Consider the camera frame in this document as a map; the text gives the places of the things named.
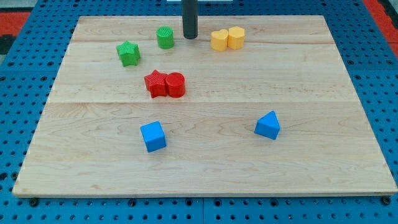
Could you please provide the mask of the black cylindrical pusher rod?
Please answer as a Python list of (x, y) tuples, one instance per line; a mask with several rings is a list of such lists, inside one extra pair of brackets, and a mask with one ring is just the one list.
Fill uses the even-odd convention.
[(182, 0), (182, 25), (186, 39), (198, 36), (198, 0)]

